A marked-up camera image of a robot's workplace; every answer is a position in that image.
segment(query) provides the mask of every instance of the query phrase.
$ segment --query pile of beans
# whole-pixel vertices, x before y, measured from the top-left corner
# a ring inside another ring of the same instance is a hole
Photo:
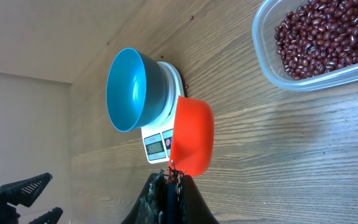
[[[358,0],[308,0],[275,31],[276,53],[294,80],[358,63]]]

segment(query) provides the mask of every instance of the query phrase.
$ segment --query white digital scale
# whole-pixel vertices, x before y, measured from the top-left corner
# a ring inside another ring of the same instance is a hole
[[[146,158],[151,164],[169,161],[178,97],[185,96],[178,70],[167,62],[158,62],[158,65],[167,81],[167,100],[161,114],[141,128]]]

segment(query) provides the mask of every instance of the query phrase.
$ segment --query teal plastic bowl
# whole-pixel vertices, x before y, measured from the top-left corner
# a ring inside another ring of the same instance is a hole
[[[167,84],[160,66],[132,48],[114,59],[106,85],[106,104],[112,125],[122,132],[141,128],[162,112]]]

